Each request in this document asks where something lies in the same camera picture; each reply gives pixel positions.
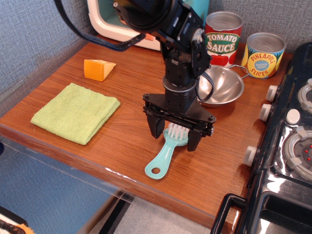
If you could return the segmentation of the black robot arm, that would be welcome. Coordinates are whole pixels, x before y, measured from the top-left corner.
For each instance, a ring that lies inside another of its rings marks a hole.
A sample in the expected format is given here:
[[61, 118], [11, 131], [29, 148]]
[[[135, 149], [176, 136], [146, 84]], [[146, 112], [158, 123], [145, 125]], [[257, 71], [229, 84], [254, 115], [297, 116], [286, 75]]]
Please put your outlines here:
[[165, 92], [143, 96], [151, 134], [158, 138], [166, 121], [186, 127], [188, 150], [194, 151], [216, 120], [198, 102], [199, 79], [211, 60], [203, 20], [181, 0], [118, 0], [116, 10], [131, 29], [160, 42]]

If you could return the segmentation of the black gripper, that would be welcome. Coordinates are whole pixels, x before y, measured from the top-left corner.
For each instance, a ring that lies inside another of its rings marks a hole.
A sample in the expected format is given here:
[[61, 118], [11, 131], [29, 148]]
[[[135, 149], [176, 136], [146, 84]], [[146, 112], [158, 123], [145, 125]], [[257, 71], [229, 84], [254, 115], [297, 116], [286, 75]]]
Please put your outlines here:
[[190, 129], [187, 150], [193, 152], [202, 137], [212, 135], [216, 117], [198, 103], [197, 81], [181, 87], [164, 82], [164, 88], [164, 94], [146, 93], [142, 97], [150, 132], [154, 138], [159, 138], [165, 121], [186, 127]]

